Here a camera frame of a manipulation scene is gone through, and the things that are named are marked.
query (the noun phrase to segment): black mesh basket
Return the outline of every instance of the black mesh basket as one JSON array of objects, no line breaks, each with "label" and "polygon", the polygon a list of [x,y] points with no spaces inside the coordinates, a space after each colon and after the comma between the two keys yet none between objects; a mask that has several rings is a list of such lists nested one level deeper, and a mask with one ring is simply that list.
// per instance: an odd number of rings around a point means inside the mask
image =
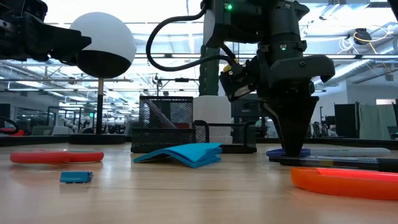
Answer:
[{"label": "black mesh basket", "polygon": [[140,96],[140,128],[191,128],[193,97]]},{"label": "black mesh basket", "polygon": [[131,152],[148,153],[195,142],[194,129],[132,128]]},{"label": "black mesh basket", "polygon": [[208,124],[194,121],[196,142],[220,142],[223,153],[254,153],[256,148],[255,122],[245,124]]}]

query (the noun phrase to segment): orange frisbee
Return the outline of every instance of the orange frisbee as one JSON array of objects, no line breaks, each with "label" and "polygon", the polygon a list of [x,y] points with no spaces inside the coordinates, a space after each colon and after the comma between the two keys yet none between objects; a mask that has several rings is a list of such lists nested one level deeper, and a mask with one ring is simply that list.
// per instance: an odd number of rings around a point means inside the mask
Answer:
[{"label": "orange frisbee", "polygon": [[398,200],[398,174],[365,170],[298,168],[291,170],[293,184],[328,195]]}]

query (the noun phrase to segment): wooden table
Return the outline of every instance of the wooden table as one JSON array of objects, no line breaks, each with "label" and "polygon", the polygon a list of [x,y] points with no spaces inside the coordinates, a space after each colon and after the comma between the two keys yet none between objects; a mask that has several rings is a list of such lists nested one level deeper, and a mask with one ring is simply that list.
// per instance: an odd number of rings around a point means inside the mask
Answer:
[{"label": "wooden table", "polygon": [[[134,164],[130,144],[0,148],[0,223],[398,223],[398,202],[334,197],[295,188],[288,167],[257,154],[225,154],[198,169]],[[312,145],[307,147],[327,147]],[[20,165],[24,149],[102,149],[102,163]],[[61,184],[62,170],[95,172],[89,184]]]}]

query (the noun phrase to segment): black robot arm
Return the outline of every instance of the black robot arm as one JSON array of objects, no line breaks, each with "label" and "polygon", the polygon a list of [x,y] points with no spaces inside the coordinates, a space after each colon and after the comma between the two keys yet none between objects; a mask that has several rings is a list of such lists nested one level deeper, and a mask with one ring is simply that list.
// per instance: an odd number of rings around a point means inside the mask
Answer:
[{"label": "black robot arm", "polygon": [[0,60],[45,62],[52,58],[76,65],[76,53],[91,44],[81,32],[44,24],[47,5],[40,0],[0,1]]},{"label": "black robot arm", "polygon": [[222,48],[234,57],[225,41],[258,44],[252,60],[242,65],[228,60],[221,72],[228,99],[257,91],[261,111],[274,121],[287,156],[298,156],[318,101],[311,96],[311,79],[320,76],[325,82],[335,74],[328,57],[303,56],[307,43],[301,41],[299,20],[309,9],[285,0],[204,0],[201,12],[204,9],[207,47]]},{"label": "black robot arm", "polygon": [[388,0],[388,2],[390,3],[391,9],[392,9],[393,13],[396,15],[396,18],[398,20],[398,1]]}]

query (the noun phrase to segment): white sphere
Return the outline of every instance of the white sphere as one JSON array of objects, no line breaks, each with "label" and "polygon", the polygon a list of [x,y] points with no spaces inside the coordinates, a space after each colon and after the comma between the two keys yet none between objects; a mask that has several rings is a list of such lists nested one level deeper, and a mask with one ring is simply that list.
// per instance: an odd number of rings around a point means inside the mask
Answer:
[{"label": "white sphere", "polygon": [[91,37],[91,44],[77,55],[77,65],[83,72],[98,78],[114,78],[131,66],[136,44],[130,29],[117,17],[91,12],[77,18],[70,28]]}]

